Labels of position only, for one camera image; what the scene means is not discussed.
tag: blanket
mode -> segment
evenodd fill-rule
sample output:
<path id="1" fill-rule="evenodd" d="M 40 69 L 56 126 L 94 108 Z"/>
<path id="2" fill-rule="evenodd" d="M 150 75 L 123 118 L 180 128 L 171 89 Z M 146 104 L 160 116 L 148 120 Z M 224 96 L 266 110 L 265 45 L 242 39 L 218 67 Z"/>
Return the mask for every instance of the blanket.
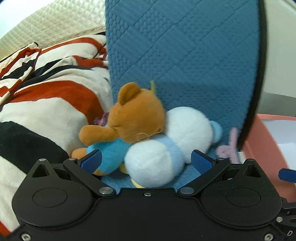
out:
<path id="1" fill-rule="evenodd" d="M 18 227 L 11 201 L 40 158 L 61 163 L 78 134 L 113 105 L 104 35 L 82 36 L 0 62 L 0 232 Z"/>

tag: pink box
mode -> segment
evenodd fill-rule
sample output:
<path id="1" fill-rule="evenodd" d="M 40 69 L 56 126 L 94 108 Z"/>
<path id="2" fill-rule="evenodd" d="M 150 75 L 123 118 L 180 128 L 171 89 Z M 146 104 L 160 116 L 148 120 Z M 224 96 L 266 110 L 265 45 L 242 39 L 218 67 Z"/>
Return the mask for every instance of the pink box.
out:
<path id="1" fill-rule="evenodd" d="M 295 184 L 282 181 L 278 177 L 282 168 L 289 168 L 288 164 L 262 120 L 296 121 L 296 117 L 257 114 L 242 148 L 246 158 L 253 158 L 259 163 L 280 196 L 288 202 L 296 202 Z"/>

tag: cream quilted mattress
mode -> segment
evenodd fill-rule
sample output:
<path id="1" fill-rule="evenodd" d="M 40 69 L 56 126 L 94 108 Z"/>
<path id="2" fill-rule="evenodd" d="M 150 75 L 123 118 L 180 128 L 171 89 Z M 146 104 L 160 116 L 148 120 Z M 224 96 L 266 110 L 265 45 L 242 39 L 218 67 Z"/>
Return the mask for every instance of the cream quilted mattress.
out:
<path id="1" fill-rule="evenodd" d="M 56 0 L 0 39 L 0 59 L 32 42 L 45 48 L 105 29 L 105 0 Z"/>

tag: stuffed animal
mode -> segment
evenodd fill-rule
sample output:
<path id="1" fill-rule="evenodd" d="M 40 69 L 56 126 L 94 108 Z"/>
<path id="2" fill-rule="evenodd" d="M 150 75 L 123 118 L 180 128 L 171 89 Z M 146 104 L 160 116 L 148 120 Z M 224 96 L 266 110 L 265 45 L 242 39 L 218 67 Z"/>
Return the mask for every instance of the stuffed animal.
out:
<path id="1" fill-rule="evenodd" d="M 124 158 L 125 168 L 135 187 L 157 188 L 179 175 L 191 152 L 206 153 L 222 137 L 221 126 L 190 107 L 177 107 L 166 113 L 163 134 L 133 144 Z"/>
<path id="2" fill-rule="evenodd" d="M 74 150 L 72 157 L 80 159 L 99 149 L 102 163 L 94 174 L 107 175 L 120 166 L 133 143 L 161 133 L 164 124 L 165 110 L 154 93 L 128 83 L 120 89 L 106 126 L 87 125 L 81 129 L 79 138 L 88 147 Z"/>

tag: triangular hole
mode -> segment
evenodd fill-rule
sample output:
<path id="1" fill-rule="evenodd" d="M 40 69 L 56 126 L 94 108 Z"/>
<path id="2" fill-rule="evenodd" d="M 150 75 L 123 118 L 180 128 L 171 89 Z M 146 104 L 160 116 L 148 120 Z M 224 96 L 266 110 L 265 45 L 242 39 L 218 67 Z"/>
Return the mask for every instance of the triangular hole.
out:
<path id="1" fill-rule="evenodd" d="M 247 177 L 261 177 L 260 173 L 258 172 L 257 168 L 254 165 L 249 165 L 244 176 Z"/>
<path id="2" fill-rule="evenodd" d="M 46 176 L 49 176 L 49 173 L 48 173 L 45 165 L 39 165 L 32 177 L 38 178 L 38 177 L 46 177 Z"/>

